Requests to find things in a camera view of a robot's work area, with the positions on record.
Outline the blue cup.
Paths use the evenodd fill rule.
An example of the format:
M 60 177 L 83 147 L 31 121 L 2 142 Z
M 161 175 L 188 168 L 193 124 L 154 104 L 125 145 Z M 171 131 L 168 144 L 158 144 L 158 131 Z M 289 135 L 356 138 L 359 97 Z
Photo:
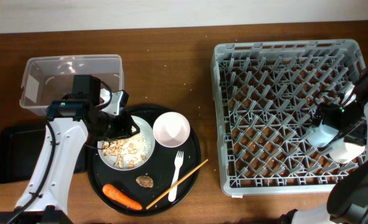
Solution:
M 325 147 L 335 138 L 338 132 L 336 128 L 332 128 L 327 124 L 312 125 L 307 129 L 306 141 L 314 147 Z

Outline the grey plate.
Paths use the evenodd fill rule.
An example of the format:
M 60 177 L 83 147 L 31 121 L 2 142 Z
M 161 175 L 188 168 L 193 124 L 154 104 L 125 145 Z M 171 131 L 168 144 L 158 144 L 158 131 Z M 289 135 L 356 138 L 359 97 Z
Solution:
M 142 166 L 152 155 L 156 140 L 152 127 L 138 116 L 132 116 L 139 133 L 127 139 L 98 141 L 101 160 L 119 171 L 128 171 Z

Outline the white cup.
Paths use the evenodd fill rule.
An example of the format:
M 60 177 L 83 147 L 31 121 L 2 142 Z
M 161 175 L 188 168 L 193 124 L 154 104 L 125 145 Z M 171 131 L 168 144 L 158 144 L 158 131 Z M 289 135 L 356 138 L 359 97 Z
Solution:
M 365 151 L 365 146 L 345 142 L 344 138 L 338 139 L 331 144 L 332 150 L 329 156 L 337 163 L 345 164 Z

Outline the pink bowl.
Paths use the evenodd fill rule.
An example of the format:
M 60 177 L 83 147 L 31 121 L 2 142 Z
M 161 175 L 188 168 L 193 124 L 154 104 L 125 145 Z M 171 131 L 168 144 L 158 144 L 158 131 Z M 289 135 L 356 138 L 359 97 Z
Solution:
M 163 113 L 153 124 L 155 140 L 162 146 L 174 148 L 184 144 L 191 132 L 185 116 L 177 112 Z

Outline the white plastic fork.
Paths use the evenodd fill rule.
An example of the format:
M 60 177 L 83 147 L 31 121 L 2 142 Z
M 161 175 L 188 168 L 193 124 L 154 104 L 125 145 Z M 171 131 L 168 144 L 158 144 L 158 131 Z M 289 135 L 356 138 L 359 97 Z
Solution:
M 173 178 L 172 178 L 171 186 L 173 186 L 174 184 L 176 184 L 177 181 L 178 181 L 179 170 L 180 170 L 181 166 L 183 165 L 183 161 L 184 161 L 184 152 L 183 151 L 177 151 L 177 154 L 176 154 L 176 157 L 175 157 L 175 160 L 174 160 L 175 170 L 174 170 L 174 175 L 173 175 Z M 173 202 L 176 199 L 176 195 L 177 195 L 177 187 L 174 187 L 168 193 L 167 199 L 170 202 Z

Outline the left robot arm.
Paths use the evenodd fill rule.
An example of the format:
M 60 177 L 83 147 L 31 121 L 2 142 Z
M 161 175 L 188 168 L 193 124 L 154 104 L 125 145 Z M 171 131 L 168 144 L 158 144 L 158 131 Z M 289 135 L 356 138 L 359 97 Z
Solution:
M 110 141 L 139 133 L 124 109 L 128 98 L 127 92 L 112 92 L 99 78 L 74 76 L 71 93 L 47 108 L 44 143 L 29 185 L 14 211 L 0 212 L 0 223 L 71 223 L 68 193 L 89 134 Z

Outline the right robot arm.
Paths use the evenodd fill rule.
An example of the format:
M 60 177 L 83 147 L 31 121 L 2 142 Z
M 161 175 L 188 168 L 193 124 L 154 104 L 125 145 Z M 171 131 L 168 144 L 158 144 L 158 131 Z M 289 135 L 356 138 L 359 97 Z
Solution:
M 317 106 L 307 141 L 316 147 L 329 146 L 330 156 L 343 162 L 343 155 L 365 148 L 364 162 L 331 190 L 326 204 L 309 210 L 293 209 L 278 223 L 368 223 L 368 68 L 349 95 L 337 93 L 338 104 L 315 101 Z

